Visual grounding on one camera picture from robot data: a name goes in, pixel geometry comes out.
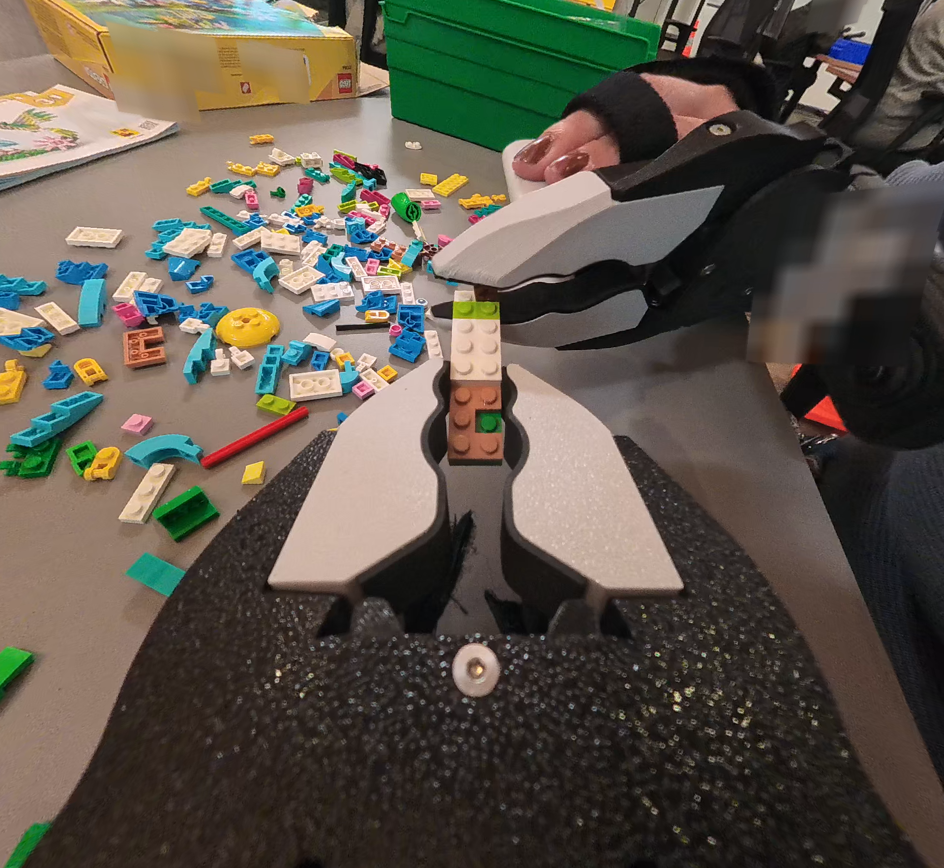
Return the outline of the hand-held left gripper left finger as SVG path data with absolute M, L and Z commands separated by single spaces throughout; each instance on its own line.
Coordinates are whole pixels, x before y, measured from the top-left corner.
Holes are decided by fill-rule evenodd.
M 444 576 L 443 359 L 341 424 L 268 577 L 276 591 L 426 594 Z

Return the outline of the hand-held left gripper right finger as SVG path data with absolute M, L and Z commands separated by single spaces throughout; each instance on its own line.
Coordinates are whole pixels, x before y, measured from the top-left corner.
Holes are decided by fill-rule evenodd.
M 506 579 L 521 595 L 677 595 L 666 544 L 608 427 L 507 366 L 522 453 L 506 492 Z

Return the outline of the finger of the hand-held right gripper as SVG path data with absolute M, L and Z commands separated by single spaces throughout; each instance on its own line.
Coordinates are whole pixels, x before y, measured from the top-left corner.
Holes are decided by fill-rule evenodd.
M 531 192 L 474 224 L 433 258 L 444 279 L 508 288 L 603 263 L 642 267 L 701 226 L 720 185 L 617 201 L 596 172 Z
M 648 310 L 640 289 L 607 298 L 597 283 L 527 282 L 495 290 L 504 342 L 542 348 L 583 344 L 631 331 Z

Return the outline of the brown white lime brick assembly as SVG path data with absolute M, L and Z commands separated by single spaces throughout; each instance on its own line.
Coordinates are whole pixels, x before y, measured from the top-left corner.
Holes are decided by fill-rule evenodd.
M 453 466 L 503 460 L 502 341 L 499 304 L 455 292 L 452 305 L 446 456 Z

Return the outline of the person's right hand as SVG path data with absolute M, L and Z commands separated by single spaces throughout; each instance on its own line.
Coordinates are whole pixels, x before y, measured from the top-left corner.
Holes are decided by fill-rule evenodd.
M 678 137 L 738 106 L 730 90 L 722 85 L 702 85 L 650 73 L 637 75 L 636 79 L 667 107 Z M 552 183 L 620 162 L 620 145 L 607 121 L 592 111 L 577 110 L 525 145 L 514 155 L 512 168 L 524 180 Z

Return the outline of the red rod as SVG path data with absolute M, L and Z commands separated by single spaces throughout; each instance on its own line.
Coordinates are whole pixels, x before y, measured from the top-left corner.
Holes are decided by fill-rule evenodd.
M 287 415 L 279 417 L 249 434 L 230 442 L 226 446 L 205 455 L 201 458 L 200 465 L 204 470 L 210 470 L 224 464 L 243 452 L 275 437 L 290 426 L 300 423 L 309 416 L 309 413 L 310 411 L 307 406 L 302 405 L 297 407 Z

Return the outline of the pile of colourful toy bricks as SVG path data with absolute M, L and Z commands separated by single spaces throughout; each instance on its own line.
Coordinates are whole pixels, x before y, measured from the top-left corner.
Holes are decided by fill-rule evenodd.
M 14 554 L 111 553 L 152 520 L 186 542 L 215 526 L 228 476 L 249 497 L 274 473 L 278 438 L 300 442 L 305 420 L 213 469 L 201 458 L 305 405 L 335 429 L 410 370 L 404 311 L 426 255 L 383 249 L 407 237 L 384 228 L 377 201 L 352 185 L 274 159 L 224 166 L 181 189 L 152 177 L 76 187 L 18 187 L 2 200 L 2 274 L 50 280 L 30 316 L 42 327 L 2 331 L 2 366 L 33 361 L 10 345 L 47 331 L 40 383 L 2 408 L 2 580 Z M 199 213 L 247 221 L 241 237 Z M 280 322 L 269 344 L 218 339 L 227 312 L 257 307 Z M 337 323 L 390 321 L 389 332 L 340 333 Z M 167 363 L 124 366 L 123 334 L 164 331 Z

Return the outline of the stack of green plastic bins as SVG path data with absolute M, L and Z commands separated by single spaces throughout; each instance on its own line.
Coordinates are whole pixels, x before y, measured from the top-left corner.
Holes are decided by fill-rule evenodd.
M 655 59 L 658 25 L 565 0 L 383 0 L 394 118 L 491 150 Z

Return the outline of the orange object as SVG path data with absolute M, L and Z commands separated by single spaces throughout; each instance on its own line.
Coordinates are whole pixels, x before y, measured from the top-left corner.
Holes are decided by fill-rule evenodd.
M 793 366 L 790 382 L 782 392 L 782 402 L 796 419 L 805 419 L 840 434 L 848 431 L 816 366 Z

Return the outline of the yellow round dish brick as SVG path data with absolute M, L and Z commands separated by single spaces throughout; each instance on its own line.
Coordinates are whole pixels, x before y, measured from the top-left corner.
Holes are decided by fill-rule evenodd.
M 241 350 L 267 345 L 279 331 L 280 322 L 274 313 L 252 306 L 227 312 L 214 327 L 218 339 Z

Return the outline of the teal long slope brick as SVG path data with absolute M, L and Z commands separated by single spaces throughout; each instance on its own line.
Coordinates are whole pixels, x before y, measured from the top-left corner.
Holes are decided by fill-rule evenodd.
M 125 571 L 125 576 L 148 590 L 170 597 L 186 571 L 150 553 L 141 554 Z

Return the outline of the black mesh office chair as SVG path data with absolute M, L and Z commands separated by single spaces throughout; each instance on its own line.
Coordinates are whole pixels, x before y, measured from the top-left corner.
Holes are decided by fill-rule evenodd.
M 850 137 L 869 119 L 891 81 L 924 1 L 884 0 L 882 18 L 855 82 L 820 124 L 825 134 L 849 144 Z
M 702 34 L 697 58 L 752 61 L 780 0 L 725 0 Z

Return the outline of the brown notched plate brick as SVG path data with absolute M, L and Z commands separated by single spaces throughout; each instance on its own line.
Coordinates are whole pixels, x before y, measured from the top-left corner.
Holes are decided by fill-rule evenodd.
M 164 331 L 160 326 L 148 326 L 123 334 L 124 366 L 141 369 L 167 363 L 164 349 Z

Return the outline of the instruction booklet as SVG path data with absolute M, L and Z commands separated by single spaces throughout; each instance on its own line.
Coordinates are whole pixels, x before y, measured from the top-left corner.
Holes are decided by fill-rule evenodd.
M 115 101 L 57 84 L 1 97 L 1 189 L 172 135 L 173 121 L 121 112 Z

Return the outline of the yellow toy set box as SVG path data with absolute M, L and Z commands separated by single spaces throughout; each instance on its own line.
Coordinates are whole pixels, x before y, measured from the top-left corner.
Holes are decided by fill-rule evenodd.
M 134 110 L 307 104 L 359 93 L 354 39 L 289 0 L 23 0 L 50 53 Z

